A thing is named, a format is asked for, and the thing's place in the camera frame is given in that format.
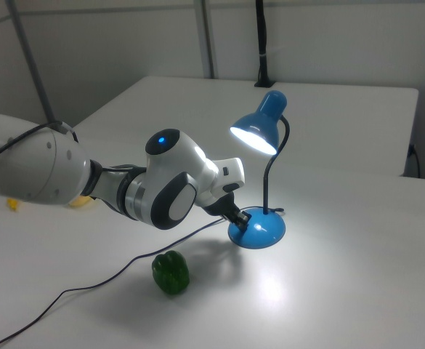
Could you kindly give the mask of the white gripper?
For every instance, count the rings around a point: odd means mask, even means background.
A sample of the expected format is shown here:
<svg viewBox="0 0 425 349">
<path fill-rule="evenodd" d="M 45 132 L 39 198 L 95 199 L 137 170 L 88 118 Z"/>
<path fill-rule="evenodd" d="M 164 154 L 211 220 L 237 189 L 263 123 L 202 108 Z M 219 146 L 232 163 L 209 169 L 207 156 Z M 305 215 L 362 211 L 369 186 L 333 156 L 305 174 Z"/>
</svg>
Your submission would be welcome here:
<svg viewBox="0 0 425 349">
<path fill-rule="evenodd" d="M 216 160 L 211 162 L 216 170 L 216 177 L 209 187 L 211 198 L 205 202 L 203 209 L 213 216 L 227 218 L 230 224 L 239 230 L 246 230 L 252 215 L 241 210 L 235 204 L 234 191 L 243 187 L 245 175 L 243 163 L 239 158 Z"/>
</svg>

